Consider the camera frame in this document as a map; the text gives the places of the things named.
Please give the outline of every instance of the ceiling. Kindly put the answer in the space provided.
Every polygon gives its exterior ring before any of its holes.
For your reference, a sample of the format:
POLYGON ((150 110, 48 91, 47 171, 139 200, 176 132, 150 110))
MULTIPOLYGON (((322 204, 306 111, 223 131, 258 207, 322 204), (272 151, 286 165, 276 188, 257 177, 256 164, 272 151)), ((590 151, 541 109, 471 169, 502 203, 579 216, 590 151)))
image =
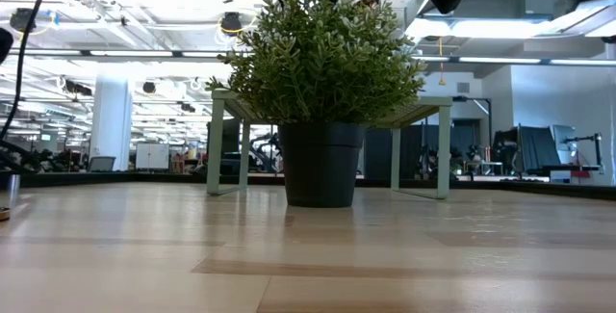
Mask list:
MULTIPOLYGON (((410 0, 392 2, 398 13, 400 32, 403 33, 412 21, 405 15, 410 0)), ((9 25, 11 15, 17 8, 32 8, 33 5, 34 0, 0 1, 0 25, 14 33, 15 41, 19 40, 20 34, 9 25)), ((239 12, 243 25, 247 27, 254 24, 254 17, 261 6, 262 0, 44 0, 37 18, 38 27, 30 36, 29 46, 31 49, 226 51, 235 47, 236 42, 220 32, 218 22, 223 14, 239 12)), ((438 40, 422 39, 418 41, 417 49, 424 54, 440 54, 442 49, 444 55, 521 56, 564 52, 564 55, 572 57, 579 54, 592 57, 596 55, 593 49, 580 53, 577 47, 594 47, 598 42, 587 38, 559 42, 556 42, 557 39, 543 39, 534 44, 528 44, 529 41, 532 40, 445 37, 442 46, 438 40)), ((78 58, 46 60, 28 57, 22 96, 49 100, 22 103, 19 114, 22 120, 15 124, 15 128, 47 126, 87 133, 93 101, 78 96, 80 102, 67 102, 75 99, 75 95, 59 87, 62 85, 60 76, 95 91, 98 71, 116 68, 128 71, 135 80, 135 141, 157 136, 160 140, 203 141, 207 138, 205 124, 211 109, 210 94, 203 89, 204 81, 212 76, 226 79, 230 73, 228 66, 212 62, 196 64, 135 60, 103 63, 102 60, 97 62, 78 58), (143 92, 145 82, 156 83, 159 92, 143 92), (174 103, 177 100, 191 103, 195 112, 182 111, 180 105, 174 103), (55 122, 62 126, 45 125, 55 122)), ((480 65, 451 65, 448 70, 485 72, 480 65)), ((15 71, 15 57, 9 57, 0 66, 0 100, 4 103, 0 106, 0 112, 10 109, 15 71)))

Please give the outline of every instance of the fluorescent light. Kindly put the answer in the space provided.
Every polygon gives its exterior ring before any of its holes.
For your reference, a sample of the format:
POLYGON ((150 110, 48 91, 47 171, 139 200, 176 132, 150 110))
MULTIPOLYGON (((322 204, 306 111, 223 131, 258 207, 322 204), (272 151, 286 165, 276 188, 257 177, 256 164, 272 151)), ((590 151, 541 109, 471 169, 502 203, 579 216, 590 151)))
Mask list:
POLYGON ((429 36, 446 37, 451 34, 449 25, 444 21, 416 18, 405 31, 409 38, 426 38, 429 36))
POLYGON ((187 58, 215 58, 218 54, 224 52, 183 52, 182 55, 187 58))
MULTIPOLYGON (((11 55, 18 55, 19 49, 12 48, 11 55)), ((81 51, 73 49, 30 49, 26 48, 26 55, 41 55, 41 56, 76 56, 81 55, 81 51)))
POLYGON ((551 65, 616 66, 616 61, 597 59, 552 59, 551 65))
POLYGON ((436 62, 436 63, 445 63, 449 61, 449 57, 434 57, 434 56, 413 56, 415 60, 421 60, 424 62, 436 62))
POLYGON ((461 57, 460 63, 539 64, 541 59, 461 57))
POLYGON ((171 51, 90 51, 91 55, 101 57, 172 57, 171 51))
POLYGON ((453 24, 451 35, 459 38, 529 39, 538 35, 541 23, 522 20, 460 20, 453 24))
POLYGON ((577 10, 567 13, 565 15, 561 15, 559 18, 543 23, 543 29, 541 30, 541 34, 560 34, 571 27, 579 24, 580 22, 586 20, 587 18, 603 11, 605 7, 597 7, 597 8, 578 8, 577 10))
POLYGON ((586 34, 588 38, 611 38, 616 35, 616 20, 612 20, 603 27, 586 34))
POLYGON ((9 130, 9 134, 14 135, 38 135, 40 130, 9 130))

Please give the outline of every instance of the shelf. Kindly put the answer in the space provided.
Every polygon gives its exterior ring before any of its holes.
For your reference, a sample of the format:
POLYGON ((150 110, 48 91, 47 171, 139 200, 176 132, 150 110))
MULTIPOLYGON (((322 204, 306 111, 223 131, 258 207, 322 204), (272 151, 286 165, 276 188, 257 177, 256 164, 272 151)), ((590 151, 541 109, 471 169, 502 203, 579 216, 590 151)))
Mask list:
MULTIPOLYGON (((246 119, 251 124, 269 124, 265 120, 258 119, 255 113, 232 91, 214 91, 212 98, 224 99, 224 109, 233 117, 246 119)), ((450 107, 451 103, 451 97, 448 96, 422 96, 417 103, 398 107, 375 124, 376 127, 381 128, 405 127, 438 113, 441 106, 450 107)))

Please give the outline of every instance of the desk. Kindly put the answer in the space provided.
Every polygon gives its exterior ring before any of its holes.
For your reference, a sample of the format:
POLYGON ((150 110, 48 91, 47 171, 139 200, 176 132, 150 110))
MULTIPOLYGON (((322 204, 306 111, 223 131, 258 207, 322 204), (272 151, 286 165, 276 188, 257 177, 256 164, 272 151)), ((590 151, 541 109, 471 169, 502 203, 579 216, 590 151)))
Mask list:
POLYGON ((483 174, 483 172, 485 172, 484 167, 500 167, 500 175, 504 175, 503 173, 503 164, 499 163, 499 162, 486 162, 486 161, 480 161, 480 162, 465 162, 464 163, 464 172, 466 173, 467 169, 470 166, 479 166, 481 167, 481 174, 483 174))
MULTIPOLYGON (((250 149, 250 125, 268 124, 237 98, 232 91, 212 91, 212 123, 210 125, 209 162, 207 192, 218 196, 239 189, 245 189, 248 183, 248 150, 250 149), (222 120, 224 112, 243 120, 242 154, 240 159, 240 184, 237 188, 221 191, 220 160, 222 155, 222 120)), ((392 129, 392 179, 391 189, 410 195, 445 199, 449 196, 449 142, 451 97, 423 96, 411 105, 403 105, 389 115, 379 119, 376 127, 392 129), (439 114, 439 175, 436 196, 403 192, 399 189, 400 170, 400 129, 434 114, 439 114)))

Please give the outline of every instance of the column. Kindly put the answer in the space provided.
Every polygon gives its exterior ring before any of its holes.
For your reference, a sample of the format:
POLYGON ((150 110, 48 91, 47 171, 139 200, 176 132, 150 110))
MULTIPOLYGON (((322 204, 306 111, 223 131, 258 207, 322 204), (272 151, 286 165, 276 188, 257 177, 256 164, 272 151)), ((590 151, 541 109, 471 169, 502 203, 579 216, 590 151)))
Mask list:
POLYGON ((224 117, 224 99, 216 98, 212 104, 212 122, 210 123, 208 142, 208 181, 207 192, 210 195, 220 193, 220 157, 222 156, 222 120, 224 117))
POLYGON ((400 129, 392 129, 392 177, 391 188, 400 189, 400 129))
POLYGON ((240 161, 240 188, 248 186, 248 157, 250 156, 250 122, 244 120, 242 128, 242 157, 240 161))
POLYGON ((439 108, 439 174, 436 188, 436 198, 449 197, 449 161, 451 136, 451 107, 439 108))
MULTIPOLYGON (((605 44, 605 57, 609 60, 616 60, 616 44, 605 44)), ((607 92, 609 93, 609 105, 607 107, 610 114, 610 132, 609 134, 603 133, 603 166, 605 167, 604 172, 610 177, 609 184, 616 186, 616 141, 614 138, 614 129, 616 129, 616 115, 614 114, 616 113, 616 67, 611 67, 607 76, 607 92)))
POLYGON ((115 157, 114 170, 128 170, 133 88, 128 77, 112 71, 96 76, 90 159, 115 157))

